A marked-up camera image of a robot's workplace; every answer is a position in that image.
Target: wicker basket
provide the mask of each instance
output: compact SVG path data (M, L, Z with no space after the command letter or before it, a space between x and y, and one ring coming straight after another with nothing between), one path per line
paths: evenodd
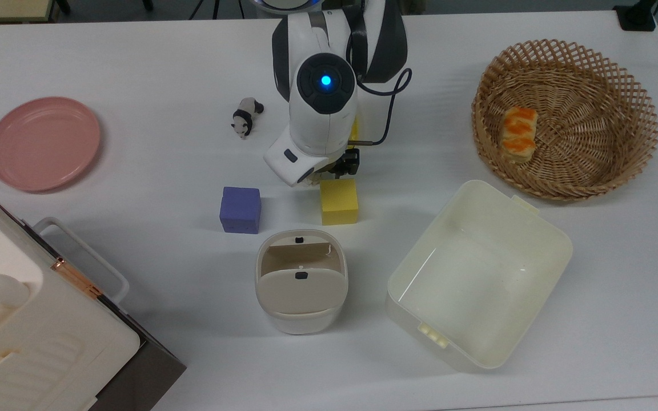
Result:
M504 112L537 110L537 150L515 164L499 151ZM472 105L479 156L520 190L551 200L604 195L642 172L655 150L656 114L624 68L576 43L535 40L486 68Z

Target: bread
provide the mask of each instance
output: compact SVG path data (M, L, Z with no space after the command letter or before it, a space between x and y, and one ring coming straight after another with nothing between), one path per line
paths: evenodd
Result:
M537 111L530 108L512 107L504 113L501 124L499 147L512 162L523 163L535 153Z

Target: white storage bin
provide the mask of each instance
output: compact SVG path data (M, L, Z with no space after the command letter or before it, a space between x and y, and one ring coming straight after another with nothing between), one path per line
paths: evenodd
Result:
M139 348L63 269L0 209L0 409L84 411Z
M472 180L392 274L387 314L454 368L493 369L532 325L571 256L570 239L535 208Z

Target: copper hinge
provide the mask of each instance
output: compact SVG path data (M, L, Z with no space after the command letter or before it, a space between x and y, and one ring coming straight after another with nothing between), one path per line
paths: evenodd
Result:
M55 263L50 266L50 269L60 274L68 283L75 286L76 289L80 289L80 291L84 292L91 299L97 299L97 297L103 295L103 292L95 284L91 283L91 280L78 271L78 269L68 264L62 257L58 257Z

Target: black cable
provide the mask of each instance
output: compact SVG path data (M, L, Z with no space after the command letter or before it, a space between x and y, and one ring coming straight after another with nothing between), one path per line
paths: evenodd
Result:
M217 20L217 10L220 8L220 0L215 0L215 7L212 8L212 20Z
M194 8L194 11L192 12L190 18L188 18L187 20L191 20L191 19L194 18L194 15L196 15L196 11L199 10L199 6L202 5L202 2L204 2L204 0L199 0L199 3L196 4L196 7Z
M408 75L408 78L405 79L405 83L403 83L402 86L400 86L400 82L403 80L404 76ZM408 83L410 83L410 79L413 77L413 71L410 70L410 68L405 68L402 73L398 76L398 81L395 82L395 88L392 89L392 91L375 91L370 88L367 88L363 83L361 83L359 80L357 80L357 86L362 88L364 91L367 91L369 94L374 94L375 96L391 96L390 97L390 105L387 107L387 121L384 124L384 133L382 133L382 138L380 138L377 141L373 141L372 145L373 146L378 146L382 144L385 138L387 138L387 132L390 130L390 120L392 118L392 107L395 105L395 96L398 95L401 91L405 90L405 87L408 86Z

